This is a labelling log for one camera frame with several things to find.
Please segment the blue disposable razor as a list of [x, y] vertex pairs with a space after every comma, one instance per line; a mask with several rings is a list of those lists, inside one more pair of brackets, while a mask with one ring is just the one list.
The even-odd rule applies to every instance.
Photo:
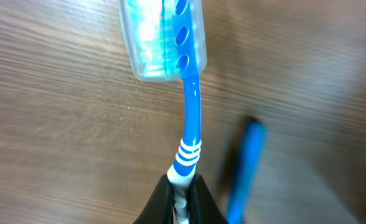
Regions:
[[238, 148], [237, 163], [227, 203], [228, 223], [237, 224], [243, 220], [265, 139], [266, 126], [258, 120], [249, 121]]

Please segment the blue white toothbrush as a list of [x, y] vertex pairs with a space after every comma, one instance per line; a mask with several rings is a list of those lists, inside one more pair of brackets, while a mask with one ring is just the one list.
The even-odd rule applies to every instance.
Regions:
[[189, 222], [189, 185], [201, 152], [200, 73], [207, 64], [200, 0], [120, 0], [124, 42], [134, 76], [144, 82], [182, 80], [185, 125], [167, 171], [178, 223]]

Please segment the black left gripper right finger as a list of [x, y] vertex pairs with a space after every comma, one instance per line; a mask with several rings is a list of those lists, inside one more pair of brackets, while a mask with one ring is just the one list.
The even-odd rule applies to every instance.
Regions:
[[190, 184], [189, 192], [190, 224], [227, 224], [217, 207], [204, 178], [196, 173]]

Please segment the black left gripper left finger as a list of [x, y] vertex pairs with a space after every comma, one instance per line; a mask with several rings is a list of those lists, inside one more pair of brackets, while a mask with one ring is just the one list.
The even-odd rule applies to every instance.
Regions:
[[159, 179], [147, 204], [134, 224], [172, 224], [174, 213], [172, 184], [167, 175]]

